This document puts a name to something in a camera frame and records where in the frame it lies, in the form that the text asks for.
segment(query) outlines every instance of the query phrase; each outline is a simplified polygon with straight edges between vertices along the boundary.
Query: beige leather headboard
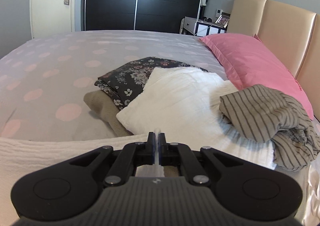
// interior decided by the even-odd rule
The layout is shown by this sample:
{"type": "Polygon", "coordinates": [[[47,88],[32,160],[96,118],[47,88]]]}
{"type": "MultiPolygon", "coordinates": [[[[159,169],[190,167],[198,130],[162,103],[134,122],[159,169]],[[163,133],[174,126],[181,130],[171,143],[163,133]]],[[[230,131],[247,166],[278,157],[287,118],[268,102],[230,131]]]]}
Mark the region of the beige leather headboard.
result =
{"type": "Polygon", "coordinates": [[[320,118],[320,16],[273,0],[234,0],[228,33],[257,34],[297,78],[320,118]]]}

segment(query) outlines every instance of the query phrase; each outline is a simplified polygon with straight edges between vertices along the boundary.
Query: nightstand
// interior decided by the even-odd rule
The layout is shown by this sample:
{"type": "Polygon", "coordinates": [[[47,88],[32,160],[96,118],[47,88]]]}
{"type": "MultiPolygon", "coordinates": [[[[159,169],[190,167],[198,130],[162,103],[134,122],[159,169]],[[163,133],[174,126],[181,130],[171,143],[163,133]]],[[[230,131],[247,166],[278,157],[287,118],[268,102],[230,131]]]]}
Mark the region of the nightstand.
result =
{"type": "Polygon", "coordinates": [[[183,34],[191,34],[204,37],[209,34],[225,33],[227,28],[223,28],[216,23],[209,23],[196,18],[185,17],[183,23],[183,34]]]}

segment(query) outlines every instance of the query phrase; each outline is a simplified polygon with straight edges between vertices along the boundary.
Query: black floral garment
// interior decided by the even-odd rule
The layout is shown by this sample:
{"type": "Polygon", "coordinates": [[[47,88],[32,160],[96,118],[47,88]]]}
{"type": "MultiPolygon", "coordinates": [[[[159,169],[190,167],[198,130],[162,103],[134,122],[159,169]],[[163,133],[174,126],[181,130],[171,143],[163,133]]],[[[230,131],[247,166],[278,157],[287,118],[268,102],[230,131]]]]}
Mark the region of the black floral garment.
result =
{"type": "Polygon", "coordinates": [[[146,57],[140,60],[128,62],[121,67],[106,73],[98,78],[95,86],[109,95],[119,110],[126,107],[140,93],[155,67],[200,67],[168,59],[146,57]]]}

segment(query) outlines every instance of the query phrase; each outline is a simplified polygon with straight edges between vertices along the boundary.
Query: white cloth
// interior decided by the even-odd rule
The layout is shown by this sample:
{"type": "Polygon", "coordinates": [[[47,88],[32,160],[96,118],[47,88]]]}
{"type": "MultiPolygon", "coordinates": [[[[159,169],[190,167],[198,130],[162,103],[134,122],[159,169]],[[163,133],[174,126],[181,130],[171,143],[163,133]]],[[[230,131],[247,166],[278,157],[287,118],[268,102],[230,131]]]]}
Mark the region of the white cloth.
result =
{"type": "Polygon", "coordinates": [[[155,68],[143,92],[117,114],[133,134],[159,128],[167,142],[192,150],[211,146],[230,155],[274,169],[271,141],[261,144],[240,137],[221,119],[220,96],[237,91],[230,81],[197,68],[155,68]]]}
{"type": "MultiPolygon", "coordinates": [[[[12,225],[19,218],[11,203],[10,192],[14,183],[22,176],[104,145],[119,150],[128,143],[145,142],[147,138],[147,134],[69,142],[33,142],[0,138],[0,225],[12,225]]],[[[138,167],[136,176],[146,176],[146,173],[155,172],[152,168],[151,165],[138,167]]],[[[162,175],[161,171],[157,171],[156,176],[163,176],[163,169],[162,175]]]]}

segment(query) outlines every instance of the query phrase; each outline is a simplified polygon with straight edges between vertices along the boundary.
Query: brown striped cloth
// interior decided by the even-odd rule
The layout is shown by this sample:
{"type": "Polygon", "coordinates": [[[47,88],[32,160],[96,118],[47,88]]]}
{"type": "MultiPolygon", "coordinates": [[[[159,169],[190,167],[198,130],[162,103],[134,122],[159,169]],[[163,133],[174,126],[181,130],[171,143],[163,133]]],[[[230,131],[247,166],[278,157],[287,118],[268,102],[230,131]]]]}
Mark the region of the brown striped cloth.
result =
{"type": "Polygon", "coordinates": [[[320,138],[305,109],[279,90],[257,84],[221,96],[219,109],[241,136],[272,140],[274,162],[288,171],[300,170],[320,152],[320,138]]]}

